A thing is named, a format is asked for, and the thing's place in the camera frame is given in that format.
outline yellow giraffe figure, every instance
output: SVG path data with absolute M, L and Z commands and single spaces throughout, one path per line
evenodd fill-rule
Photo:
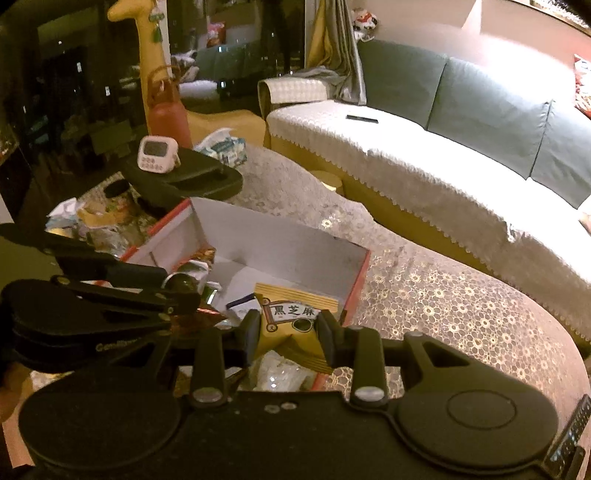
M 158 67 L 166 65 L 162 44 L 156 43 L 152 39 L 154 24 L 150 22 L 149 16 L 153 7 L 154 0 L 118 0 L 107 13 L 107 17 L 112 22 L 126 18 L 135 20 L 139 37 L 139 75 L 146 119 L 149 111 L 147 103 L 148 75 Z M 167 70 L 162 69 L 155 75 L 154 80 L 167 77 Z M 222 127 L 233 128 L 232 135 L 242 137 L 253 145 L 263 145 L 265 139 L 265 121 L 248 110 L 210 114 L 187 112 L 187 120 L 194 145 L 211 132 Z

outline giraffe neck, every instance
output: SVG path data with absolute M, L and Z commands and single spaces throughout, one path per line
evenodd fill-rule
M 148 121 L 148 76 L 158 67 L 166 65 L 164 61 L 164 50 L 161 43 L 152 40 L 156 24 L 149 21 L 147 15 L 135 19 L 139 38 L 139 77 L 142 84 L 142 98 L 144 100 L 144 112 L 146 122 Z M 168 78 L 166 69 L 162 69 L 154 76 L 154 80 Z

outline white sofa cover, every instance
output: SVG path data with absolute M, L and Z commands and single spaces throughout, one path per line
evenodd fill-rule
M 550 189 L 367 106 L 293 105 L 272 111 L 267 123 L 272 137 L 323 157 L 419 216 L 591 339 L 591 236 L 577 210 Z

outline green sofa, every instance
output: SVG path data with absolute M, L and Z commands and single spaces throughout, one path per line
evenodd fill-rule
M 591 120 L 461 59 L 382 41 L 359 53 L 366 106 L 331 99 L 319 80 L 265 81 L 272 149 L 339 175 L 390 230 L 591 339 L 591 237 L 578 211 L 591 194 Z

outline small round stool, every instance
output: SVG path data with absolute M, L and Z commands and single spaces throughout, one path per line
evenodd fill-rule
M 323 170 L 312 170 L 310 173 L 318 180 L 320 180 L 322 182 L 322 185 L 328 188 L 331 192 L 336 192 L 343 197 L 345 196 L 343 182 L 333 173 L 329 173 Z

